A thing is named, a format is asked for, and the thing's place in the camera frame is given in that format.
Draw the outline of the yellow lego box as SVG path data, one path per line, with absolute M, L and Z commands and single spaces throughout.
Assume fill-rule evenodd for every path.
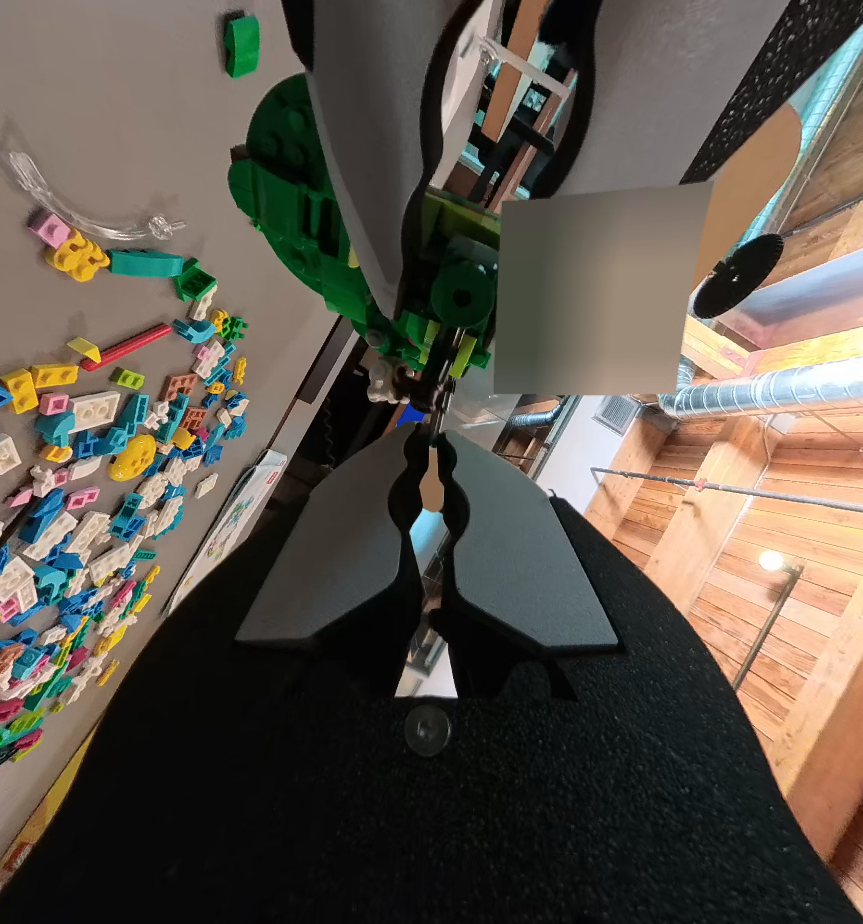
M 30 855 L 33 847 L 58 813 L 79 772 L 80 764 L 91 745 L 95 731 L 96 727 L 93 726 L 0 859 L 0 893 Z

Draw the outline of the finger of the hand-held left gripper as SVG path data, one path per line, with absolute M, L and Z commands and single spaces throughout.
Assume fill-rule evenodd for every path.
M 540 38 L 576 85 L 539 199 L 677 185 L 788 2 L 549 2 Z
M 456 165 L 479 107 L 491 2 L 316 1 L 310 98 L 359 267 L 396 317 L 423 197 Z

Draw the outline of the green square lego brick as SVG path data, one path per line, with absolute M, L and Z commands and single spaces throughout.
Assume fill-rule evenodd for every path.
M 181 272 L 173 277 L 175 293 L 183 302 L 195 302 L 213 292 L 218 280 L 204 271 L 196 258 L 184 260 Z

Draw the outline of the red lego bar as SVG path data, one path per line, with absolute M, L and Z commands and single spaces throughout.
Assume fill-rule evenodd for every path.
M 80 362 L 79 367 L 86 372 L 96 372 L 174 332 L 174 328 L 171 324 L 158 324 L 127 339 L 119 341 L 112 346 L 100 347 L 97 352 L 98 359 L 86 356 L 86 358 Z

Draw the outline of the teal curved lego brick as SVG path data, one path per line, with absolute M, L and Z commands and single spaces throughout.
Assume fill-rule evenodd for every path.
M 108 271 L 132 278 L 171 279 L 183 272 L 182 256 L 154 249 L 108 249 Z

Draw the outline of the green lego model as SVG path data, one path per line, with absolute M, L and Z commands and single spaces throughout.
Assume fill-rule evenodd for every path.
M 333 191 L 303 73 L 273 86 L 228 171 L 232 197 L 287 269 L 347 318 L 378 353 L 372 402 L 410 403 L 441 418 L 457 382 L 485 369 L 495 337 L 500 217 L 428 189 L 417 274 L 397 318 L 386 317 L 356 264 Z

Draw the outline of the transparent curved lego piece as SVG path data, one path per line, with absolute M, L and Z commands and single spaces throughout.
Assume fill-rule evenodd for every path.
M 133 243 L 135 241 L 167 241 L 187 229 L 188 224 L 172 220 L 161 213 L 149 211 L 137 217 L 111 221 L 82 214 L 61 199 L 50 187 L 33 157 L 23 150 L 13 150 L 0 141 L 0 170 L 39 208 L 56 214 L 64 223 L 105 241 Z

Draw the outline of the white wall vent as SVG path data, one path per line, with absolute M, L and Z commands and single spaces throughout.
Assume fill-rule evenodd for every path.
M 642 410 L 642 405 L 630 396 L 605 396 L 592 413 L 592 421 L 611 433 L 624 436 Z

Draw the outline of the black ceiling pipe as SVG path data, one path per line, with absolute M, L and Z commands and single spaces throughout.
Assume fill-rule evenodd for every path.
M 818 498 L 811 495 L 803 495 L 796 493 L 789 493 L 784 491 L 764 491 L 761 489 L 740 487 L 732 484 L 724 484 L 720 482 L 713 482 L 707 479 L 680 479 L 669 476 L 654 476 L 646 472 L 637 472 L 632 470 L 625 470 L 619 468 L 603 468 L 592 466 L 589 468 L 589 471 L 593 475 L 610 475 L 624 479 L 636 479 L 636 480 L 645 480 L 652 481 L 661 484 L 667 484 L 670 486 L 675 486 L 679 488 L 684 488 L 686 490 L 693 489 L 698 492 L 703 491 L 716 491 L 721 493 L 730 493 L 735 495 L 741 495 L 747 498 L 757 498 L 764 500 L 771 500 L 776 502 L 788 502 L 788 503 L 797 503 L 805 504 L 811 506 L 818 506 L 825 509 L 832 509 L 841 512 L 854 513 L 854 514 L 863 514 L 863 503 L 862 502 L 845 502 L 835 499 L 825 499 Z

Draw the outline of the black round fan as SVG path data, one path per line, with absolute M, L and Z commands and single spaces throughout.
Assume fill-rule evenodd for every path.
M 738 306 L 770 275 L 783 252 L 784 237 L 774 233 L 737 247 L 718 261 L 692 294 L 689 315 L 708 321 Z

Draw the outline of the green curved lego brick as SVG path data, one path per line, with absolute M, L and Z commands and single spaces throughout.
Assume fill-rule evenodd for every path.
M 223 31 L 226 72 L 236 79 L 257 71 L 261 55 L 261 24 L 255 15 L 228 17 Z

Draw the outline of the pile of loose lego bricks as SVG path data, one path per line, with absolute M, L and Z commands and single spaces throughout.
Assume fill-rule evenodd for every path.
M 152 599 L 161 538 L 191 499 L 216 487 L 228 440 L 246 430 L 249 324 L 214 310 L 212 337 L 195 343 L 191 372 L 165 379 L 162 398 L 124 391 L 38 396 L 46 466 L 5 499 L 0 518 L 0 768 L 41 742 L 46 718 L 104 685 L 111 651 Z

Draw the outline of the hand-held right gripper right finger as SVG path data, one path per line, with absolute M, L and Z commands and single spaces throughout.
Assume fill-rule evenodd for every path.
M 610 652 L 619 639 L 549 495 L 454 431 L 438 442 L 454 590 L 531 653 Z

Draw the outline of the lego instruction booklet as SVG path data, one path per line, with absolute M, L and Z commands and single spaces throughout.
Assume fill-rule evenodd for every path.
M 194 559 L 162 609 L 167 617 L 181 604 L 239 544 L 247 526 L 254 524 L 260 507 L 271 496 L 275 484 L 287 468 L 289 457 L 268 449 L 258 463 L 248 469 L 227 497 Z

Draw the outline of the pink lego brick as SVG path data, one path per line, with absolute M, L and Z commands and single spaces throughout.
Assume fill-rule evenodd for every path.
M 73 231 L 62 218 L 42 207 L 31 214 L 27 227 L 47 248 L 53 249 L 61 247 Z

